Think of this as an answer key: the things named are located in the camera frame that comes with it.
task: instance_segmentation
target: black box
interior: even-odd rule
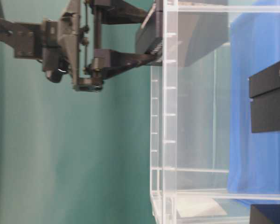
[[[252,132],[280,131],[280,62],[250,77]]]

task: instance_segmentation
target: black metal bracket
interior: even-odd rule
[[[123,0],[86,0],[94,15],[94,58],[84,68],[91,76],[93,88],[84,86],[81,91],[101,91],[103,80],[112,78],[130,69],[146,65],[157,59],[156,55],[121,53],[111,49],[101,49],[102,24],[133,24],[142,23],[147,12],[134,7]]]
[[[15,58],[42,58],[39,24],[12,23],[0,18],[0,41],[14,49]]]
[[[92,8],[95,15],[97,8],[102,13],[102,24],[133,24],[142,23],[147,12],[141,8],[137,8],[123,0],[85,0]]]

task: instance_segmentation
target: screw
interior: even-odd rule
[[[81,40],[81,44],[83,46],[87,46],[89,44],[89,40],[87,37],[83,37],[83,39]]]

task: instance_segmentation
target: black object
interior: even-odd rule
[[[280,204],[251,205],[250,224],[280,224]]]
[[[76,91],[100,91],[104,79],[156,60],[151,54],[120,53],[101,49],[102,24],[142,23],[147,12],[123,0],[84,0],[86,25],[80,27],[81,0],[70,0],[59,21],[43,20],[40,24],[12,23],[0,18],[0,41],[14,49],[14,57],[42,63],[46,78],[59,83],[69,73]],[[88,10],[94,15],[94,58],[87,65],[89,31]],[[85,46],[84,73],[80,76],[80,45]]]
[[[252,132],[280,131],[280,62],[250,77]]]
[[[156,0],[136,33],[135,49],[138,54],[156,55],[150,65],[162,66],[163,0]]]
[[[228,5],[228,0],[183,0],[183,6],[193,4]],[[178,66],[188,67],[214,51],[229,40],[228,14],[209,14],[203,12],[183,12],[176,15],[178,34]],[[157,55],[149,65],[162,66],[163,46],[163,0],[155,0],[152,8],[136,34],[136,53]]]

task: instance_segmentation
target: metal rod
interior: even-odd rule
[[[101,48],[102,37],[102,10],[94,7],[94,49]]]

